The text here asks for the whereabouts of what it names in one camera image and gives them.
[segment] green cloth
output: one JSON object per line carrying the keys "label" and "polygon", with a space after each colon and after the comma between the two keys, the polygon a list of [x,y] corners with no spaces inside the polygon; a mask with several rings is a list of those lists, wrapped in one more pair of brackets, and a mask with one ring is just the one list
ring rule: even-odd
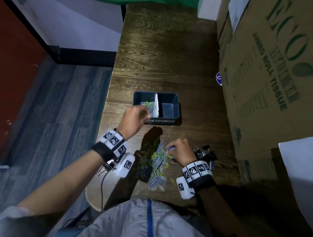
{"label": "green cloth", "polygon": [[197,8],[199,0],[98,0],[104,3],[112,3],[116,5],[126,5],[129,3],[138,3],[138,2],[156,2],[156,3],[164,3],[164,4],[181,4],[191,8]]}

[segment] dark blue bin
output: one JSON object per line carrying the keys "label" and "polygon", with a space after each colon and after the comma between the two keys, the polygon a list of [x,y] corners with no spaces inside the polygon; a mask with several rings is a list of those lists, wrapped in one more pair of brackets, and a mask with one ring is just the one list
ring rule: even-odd
{"label": "dark blue bin", "polygon": [[176,93],[156,93],[147,91],[135,91],[133,105],[141,102],[154,102],[157,94],[159,102],[159,117],[151,118],[148,124],[173,125],[179,118],[178,95]]}

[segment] sheet of paper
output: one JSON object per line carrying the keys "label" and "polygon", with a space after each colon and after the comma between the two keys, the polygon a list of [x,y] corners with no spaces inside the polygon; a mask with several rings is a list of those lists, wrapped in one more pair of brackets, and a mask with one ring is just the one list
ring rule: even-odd
{"label": "sheet of paper", "polygon": [[236,31],[236,28],[239,24],[241,16],[248,2],[249,0],[230,0],[228,4],[228,11],[229,11],[230,22],[233,28],[233,34]]}
{"label": "sheet of paper", "polygon": [[153,117],[154,117],[154,118],[159,117],[159,101],[158,101],[158,99],[157,99],[157,93],[156,93],[156,96],[155,96],[155,98],[154,98]]}
{"label": "sheet of paper", "polygon": [[298,207],[313,229],[313,137],[279,143]]}

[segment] person's left hand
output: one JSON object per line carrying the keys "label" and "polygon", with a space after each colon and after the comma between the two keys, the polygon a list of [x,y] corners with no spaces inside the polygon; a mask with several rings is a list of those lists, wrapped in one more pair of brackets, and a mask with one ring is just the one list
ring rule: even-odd
{"label": "person's left hand", "polygon": [[150,118],[150,111],[144,105],[135,105],[131,108],[127,108],[118,125],[117,131],[125,140],[128,140],[135,135]]}

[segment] wooden table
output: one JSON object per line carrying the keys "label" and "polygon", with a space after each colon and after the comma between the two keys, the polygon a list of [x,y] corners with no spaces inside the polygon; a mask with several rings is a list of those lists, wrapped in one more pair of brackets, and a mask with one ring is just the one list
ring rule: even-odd
{"label": "wooden table", "polygon": [[[219,64],[216,35],[216,22],[198,19],[197,9],[130,4],[98,137],[118,126],[125,108],[133,103],[135,91],[175,92],[181,106],[181,125],[145,125],[128,141],[129,151],[140,150],[144,135],[152,128],[145,141],[161,135],[166,143],[187,138],[192,148],[209,144],[218,157],[213,171],[216,183],[240,186],[223,91],[215,79]],[[104,203],[110,196],[110,203],[131,197],[153,198],[179,206],[195,204],[194,199],[182,200],[177,186],[170,181],[164,192],[150,191],[146,183],[135,178],[135,165],[131,172],[119,182],[112,178],[118,184],[112,194],[109,191],[105,195]],[[182,176],[182,167],[171,163],[165,174],[176,180]],[[101,202],[100,184],[101,178],[95,177],[87,187],[87,199],[94,207]]]}

